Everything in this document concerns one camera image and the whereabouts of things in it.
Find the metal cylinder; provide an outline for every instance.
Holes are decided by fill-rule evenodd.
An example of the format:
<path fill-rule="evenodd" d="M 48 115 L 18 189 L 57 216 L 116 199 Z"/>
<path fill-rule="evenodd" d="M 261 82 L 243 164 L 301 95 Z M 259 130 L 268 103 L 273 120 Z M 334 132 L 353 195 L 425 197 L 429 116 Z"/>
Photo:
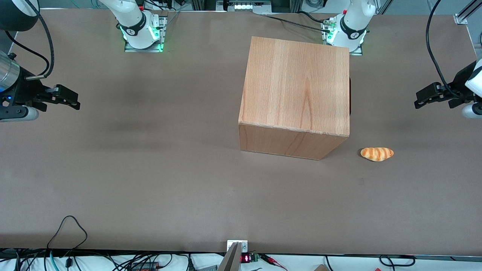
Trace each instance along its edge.
<path fill-rule="evenodd" d="M 20 75 L 20 66 L 0 51 L 0 92 L 13 86 Z"/>

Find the metal mounting plate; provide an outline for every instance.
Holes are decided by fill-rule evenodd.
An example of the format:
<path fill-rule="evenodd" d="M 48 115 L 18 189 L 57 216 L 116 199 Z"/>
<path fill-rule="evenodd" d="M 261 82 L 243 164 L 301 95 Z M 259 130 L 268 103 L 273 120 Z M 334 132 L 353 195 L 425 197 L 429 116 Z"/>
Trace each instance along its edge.
<path fill-rule="evenodd" d="M 242 245 L 242 252 L 243 253 L 247 253 L 248 252 L 248 241 L 247 240 L 228 240 L 226 242 L 226 251 L 229 250 L 229 248 L 231 247 L 231 245 L 234 243 L 234 242 L 240 242 L 241 245 Z"/>
<path fill-rule="evenodd" d="M 461 21 L 459 20 L 457 13 L 454 15 L 454 21 L 458 25 L 466 25 L 467 24 L 467 20 L 461 20 Z"/>

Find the wood grain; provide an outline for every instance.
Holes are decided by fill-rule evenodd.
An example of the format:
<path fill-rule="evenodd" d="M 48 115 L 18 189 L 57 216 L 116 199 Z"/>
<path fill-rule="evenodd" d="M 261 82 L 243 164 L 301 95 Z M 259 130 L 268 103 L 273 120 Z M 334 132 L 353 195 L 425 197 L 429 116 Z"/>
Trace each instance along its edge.
<path fill-rule="evenodd" d="M 239 125 L 241 150 L 319 160 L 347 137 Z"/>
<path fill-rule="evenodd" d="M 252 37 L 241 149 L 321 159 L 341 144 L 349 136 L 348 58 L 347 48 Z"/>

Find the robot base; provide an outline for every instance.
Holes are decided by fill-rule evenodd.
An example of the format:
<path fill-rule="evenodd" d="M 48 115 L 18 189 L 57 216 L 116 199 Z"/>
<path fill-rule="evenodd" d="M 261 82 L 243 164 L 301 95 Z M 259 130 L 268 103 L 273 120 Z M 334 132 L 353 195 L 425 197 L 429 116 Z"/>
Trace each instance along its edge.
<path fill-rule="evenodd" d="M 124 52 L 127 53 L 162 53 L 164 50 L 164 39 L 166 37 L 166 26 L 167 26 L 167 17 L 166 16 L 159 16 L 159 22 L 154 21 L 154 27 L 152 28 L 152 35 L 159 36 L 159 39 L 155 41 L 151 46 L 145 49 L 136 49 L 132 47 L 128 42 L 127 39 L 125 40 Z"/>

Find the metal bracket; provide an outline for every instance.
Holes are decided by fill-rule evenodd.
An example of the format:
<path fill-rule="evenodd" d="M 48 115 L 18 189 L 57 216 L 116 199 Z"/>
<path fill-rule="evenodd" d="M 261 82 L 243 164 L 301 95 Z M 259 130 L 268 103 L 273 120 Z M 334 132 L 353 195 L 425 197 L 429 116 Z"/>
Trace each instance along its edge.
<path fill-rule="evenodd" d="M 467 24 L 467 19 L 459 20 L 459 16 L 457 13 L 454 15 L 454 21 L 458 25 L 466 25 Z"/>
<path fill-rule="evenodd" d="M 241 252 L 248 253 L 248 241 L 247 240 L 228 240 L 226 242 L 226 251 L 233 245 L 233 243 L 241 243 Z"/>
<path fill-rule="evenodd" d="M 454 15 L 455 23 L 458 25 L 466 25 L 467 18 L 472 16 L 482 6 L 482 0 L 472 0 L 458 14 Z"/>

